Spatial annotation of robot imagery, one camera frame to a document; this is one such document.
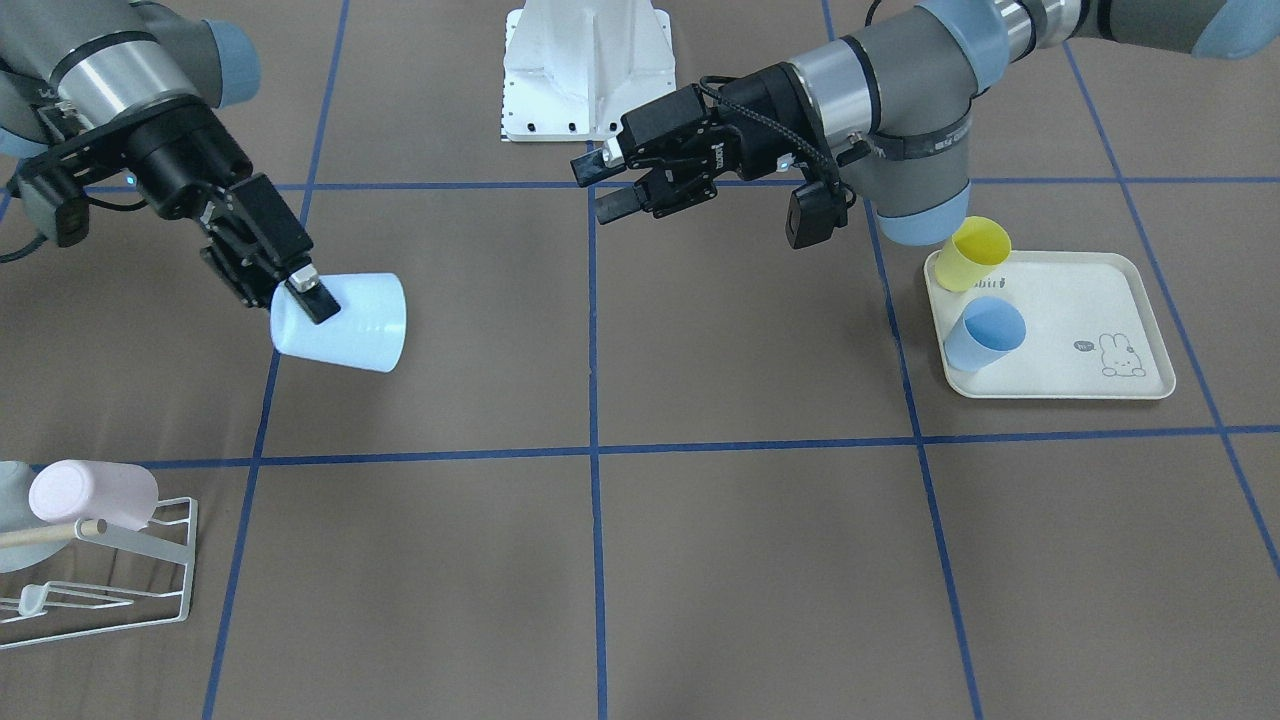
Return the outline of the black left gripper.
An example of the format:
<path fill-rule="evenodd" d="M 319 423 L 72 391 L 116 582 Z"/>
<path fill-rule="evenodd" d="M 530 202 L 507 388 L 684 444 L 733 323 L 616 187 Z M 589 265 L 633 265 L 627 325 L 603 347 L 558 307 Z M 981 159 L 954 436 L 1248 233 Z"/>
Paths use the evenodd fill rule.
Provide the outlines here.
<path fill-rule="evenodd" d="M 705 76 L 695 85 L 623 114 L 620 145 L 604 142 L 571 161 L 580 188 L 630 169 L 644 176 L 594 202 L 609 224 L 644 211 L 666 217 L 716 196 L 716 178 L 755 181 L 783 155 L 803 164 L 806 183 L 822 181 L 841 202 L 835 156 L 820 138 L 817 110 L 797 70 L 778 63 L 741 78 Z"/>

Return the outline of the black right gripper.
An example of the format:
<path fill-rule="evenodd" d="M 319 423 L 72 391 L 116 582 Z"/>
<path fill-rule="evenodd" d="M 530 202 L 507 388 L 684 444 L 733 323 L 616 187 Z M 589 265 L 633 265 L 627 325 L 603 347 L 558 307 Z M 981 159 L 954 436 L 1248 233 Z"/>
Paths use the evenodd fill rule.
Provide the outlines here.
<path fill-rule="evenodd" d="M 284 284 L 315 325 L 340 311 L 300 219 L 207 104 L 172 99 L 131 120 L 123 158 L 141 195 L 161 218 L 200 225 L 201 258 L 244 306 L 270 307 Z"/>

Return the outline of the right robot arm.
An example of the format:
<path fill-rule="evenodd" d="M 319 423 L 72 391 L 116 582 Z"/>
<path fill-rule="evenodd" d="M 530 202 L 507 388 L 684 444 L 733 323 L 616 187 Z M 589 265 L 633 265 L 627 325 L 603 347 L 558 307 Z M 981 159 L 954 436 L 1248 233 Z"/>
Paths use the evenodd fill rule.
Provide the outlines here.
<path fill-rule="evenodd" d="M 315 324 L 338 314 L 312 240 L 218 117 L 260 88 L 239 26 L 157 1 L 5 1 L 1 23 L 5 190 L 35 227 L 5 263 L 83 241 L 93 208 L 151 208 L 202 229 L 244 306 L 287 293 Z"/>

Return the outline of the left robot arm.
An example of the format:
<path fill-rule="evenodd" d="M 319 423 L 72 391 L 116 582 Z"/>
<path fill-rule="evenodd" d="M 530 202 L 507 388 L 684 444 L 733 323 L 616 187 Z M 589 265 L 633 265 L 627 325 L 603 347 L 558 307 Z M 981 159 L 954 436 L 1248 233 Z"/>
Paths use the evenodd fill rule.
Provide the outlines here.
<path fill-rule="evenodd" d="M 972 104 L 1005 70 L 1071 37 L 1242 59 L 1277 37 L 1275 1 L 922 1 L 749 76 L 707 76 L 623 114 L 571 164 L 582 187 L 640 172 L 595 202 L 602 224 L 713 199 L 718 176 L 791 158 L 794 249 L 827 241 L 864 199 L 882 234 L 946 241 L 966 217 Z"/>

